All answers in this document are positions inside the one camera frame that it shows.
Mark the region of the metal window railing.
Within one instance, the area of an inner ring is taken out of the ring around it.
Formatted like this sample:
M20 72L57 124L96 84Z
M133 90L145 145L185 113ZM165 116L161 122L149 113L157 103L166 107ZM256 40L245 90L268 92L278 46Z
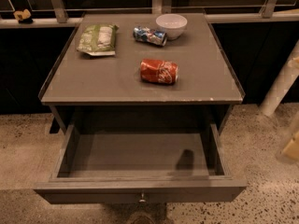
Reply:
M29 10L36 26L66 26L85 13L203 13L210 23L297 21L299 0L0 0L1 26Z

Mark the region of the crushed red cola can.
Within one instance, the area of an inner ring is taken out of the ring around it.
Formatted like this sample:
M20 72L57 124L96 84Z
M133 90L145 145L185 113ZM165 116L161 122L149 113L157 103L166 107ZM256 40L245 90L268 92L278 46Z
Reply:
M174 84L178 79L178 65L165 60L143 59L140 77L150 83Z

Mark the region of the crushed blue soda can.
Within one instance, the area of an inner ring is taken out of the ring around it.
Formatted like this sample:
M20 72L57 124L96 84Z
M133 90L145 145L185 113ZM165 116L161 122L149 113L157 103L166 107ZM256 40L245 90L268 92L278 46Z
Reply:
M149 27L136 26L133 30L136 41L154 44L163 47L167 42L166 32L151 29Z

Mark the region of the grey top drawer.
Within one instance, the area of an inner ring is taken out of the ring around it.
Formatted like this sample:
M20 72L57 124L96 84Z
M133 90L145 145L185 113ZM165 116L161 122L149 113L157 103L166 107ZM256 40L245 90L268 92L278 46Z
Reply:
M71 125L48 181L49 203L230 202L247 181L232 177L217 127Z

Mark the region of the white diagonal post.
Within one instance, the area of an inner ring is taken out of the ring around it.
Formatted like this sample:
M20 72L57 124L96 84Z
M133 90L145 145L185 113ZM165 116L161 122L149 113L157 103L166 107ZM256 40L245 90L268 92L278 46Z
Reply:
M299 77L299 40L296 42L287 61L282 66L268 93L265 95L260 110L271 116L281 103L294 81Z

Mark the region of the green snack bag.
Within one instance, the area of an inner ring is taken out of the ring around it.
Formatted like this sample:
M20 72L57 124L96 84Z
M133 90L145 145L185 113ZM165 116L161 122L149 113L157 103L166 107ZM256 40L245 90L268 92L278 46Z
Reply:
M80 36L77 51L94 57L114 56L118 29L112 23L87 26Z

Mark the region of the white bowl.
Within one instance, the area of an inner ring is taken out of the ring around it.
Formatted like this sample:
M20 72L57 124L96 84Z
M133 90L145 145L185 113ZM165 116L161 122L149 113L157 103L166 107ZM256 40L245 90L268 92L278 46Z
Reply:
M179 14L168 13L159 16L156 19L156 24L167 34L169 40L175 40L183 34L188 21L185 17Z

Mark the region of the small yellow toy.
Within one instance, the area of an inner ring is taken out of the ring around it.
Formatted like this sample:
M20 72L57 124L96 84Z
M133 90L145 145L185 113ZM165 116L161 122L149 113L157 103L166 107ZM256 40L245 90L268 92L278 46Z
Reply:
M28 9L24 10L16 10L13 13L15 19L18 21L18 23L32 23L32 15L31 12Z

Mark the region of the grey wooden cabinet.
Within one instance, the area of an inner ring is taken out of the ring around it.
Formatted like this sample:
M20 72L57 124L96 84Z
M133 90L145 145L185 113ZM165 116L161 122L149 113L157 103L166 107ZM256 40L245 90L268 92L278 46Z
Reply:
M58 110L60 105L240 104L244 92L212 27L201 13L188 13L185 17L188 24L182 36L159 48L133 38L137 25L155 25L154 14L85 15L45 81L39 93L41 103L51 108L62 130L67 124ZM119 26L116 54L92 58L78 52L84 29L101 23ZM176 63L176 84L141 81L139 65L145 58Z

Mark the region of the metal drawer knob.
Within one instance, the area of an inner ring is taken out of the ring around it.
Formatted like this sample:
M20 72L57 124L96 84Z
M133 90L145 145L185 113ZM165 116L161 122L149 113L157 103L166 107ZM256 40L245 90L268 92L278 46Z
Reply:
M139 198L139 201L138 201L138 202L139 202L139 203L147 203L147 202L148 202L147 197L146 197L146 195L145 195L144 192L142 192L142 193L140 194L140 198Z

